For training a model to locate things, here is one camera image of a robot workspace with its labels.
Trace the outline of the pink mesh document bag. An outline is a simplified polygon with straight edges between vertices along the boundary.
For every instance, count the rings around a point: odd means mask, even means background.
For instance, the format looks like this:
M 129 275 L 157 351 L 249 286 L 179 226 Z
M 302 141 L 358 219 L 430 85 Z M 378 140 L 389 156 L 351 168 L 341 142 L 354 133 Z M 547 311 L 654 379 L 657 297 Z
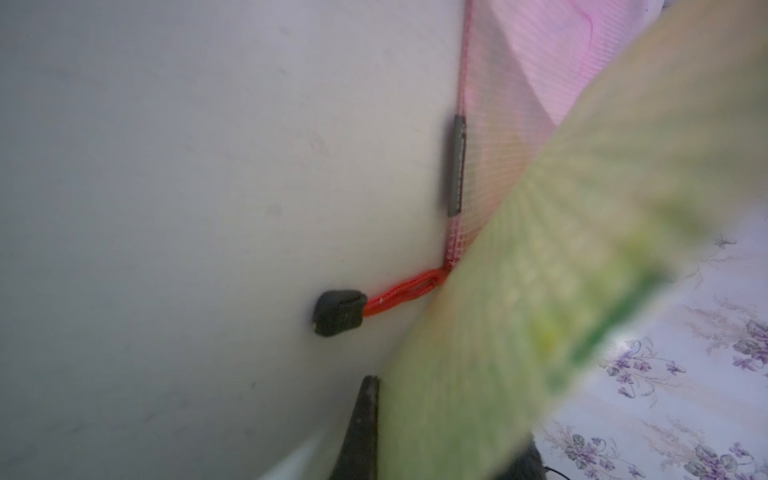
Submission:
M 586 86 L 661 14 L 660 1 L 469 1 L 450 130 L 440 267 L 376 296 L 322 293 L 312 328 L 333 337 L 438 287 Z

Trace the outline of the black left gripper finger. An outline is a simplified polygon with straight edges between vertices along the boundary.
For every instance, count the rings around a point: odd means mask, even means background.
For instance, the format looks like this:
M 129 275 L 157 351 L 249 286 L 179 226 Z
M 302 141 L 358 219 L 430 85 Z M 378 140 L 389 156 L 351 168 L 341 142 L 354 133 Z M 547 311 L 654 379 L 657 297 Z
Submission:
M 379 391 L 378 376 L 363 378 L 330 480 L 377 478 Z

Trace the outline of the yellow mesh document bag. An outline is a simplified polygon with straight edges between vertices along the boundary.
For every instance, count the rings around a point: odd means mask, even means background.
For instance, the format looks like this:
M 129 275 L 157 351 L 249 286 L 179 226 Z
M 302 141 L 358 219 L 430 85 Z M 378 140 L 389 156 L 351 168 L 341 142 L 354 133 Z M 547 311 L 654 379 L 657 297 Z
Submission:
M 379 375 L 376 479 L 496 479 L 767 190 L 767 5 L 682 1 L 585 89 Z

